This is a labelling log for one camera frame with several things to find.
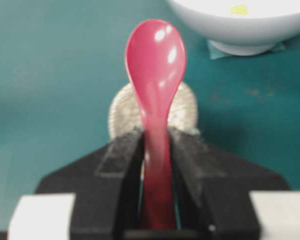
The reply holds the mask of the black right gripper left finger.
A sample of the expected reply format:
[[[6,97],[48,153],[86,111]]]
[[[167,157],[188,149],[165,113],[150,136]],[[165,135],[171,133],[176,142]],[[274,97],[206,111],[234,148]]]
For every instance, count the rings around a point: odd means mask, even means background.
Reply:
[[[138,223],[143,131],[42,177],[23,195],[8,227],[11,240],[118,240]]]

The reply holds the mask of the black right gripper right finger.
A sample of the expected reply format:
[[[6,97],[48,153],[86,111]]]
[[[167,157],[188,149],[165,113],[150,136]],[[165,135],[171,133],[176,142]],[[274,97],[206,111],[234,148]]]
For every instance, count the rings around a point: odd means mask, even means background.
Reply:
[[[170,128],[183,229],[201,240],[300,240],[300,190],[278,172]]]

